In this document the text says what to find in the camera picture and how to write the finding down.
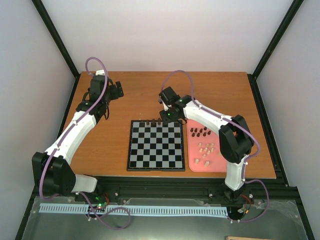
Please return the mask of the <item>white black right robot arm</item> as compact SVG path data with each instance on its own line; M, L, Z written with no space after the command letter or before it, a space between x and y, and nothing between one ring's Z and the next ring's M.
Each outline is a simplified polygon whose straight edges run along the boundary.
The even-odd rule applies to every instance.
M188 166L195 173L226 173L227 198L244 189L245 168L256 139L241 115L231 117L214 111L190 95L180 97L171 87L162 88L163 122L184 120L187 129Z

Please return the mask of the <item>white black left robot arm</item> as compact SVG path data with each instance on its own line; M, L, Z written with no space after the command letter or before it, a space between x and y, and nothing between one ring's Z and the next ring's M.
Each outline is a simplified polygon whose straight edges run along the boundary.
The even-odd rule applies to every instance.
M34 183L40 196L86 192L92 201L103 198L104 188L98 185L98 180L93 176L75 174L70 165L86 135L102 118L109 118L110 102L123 95L121 83L113 82L104 70L93 74L90 87L69 125L49 148L32 157Z

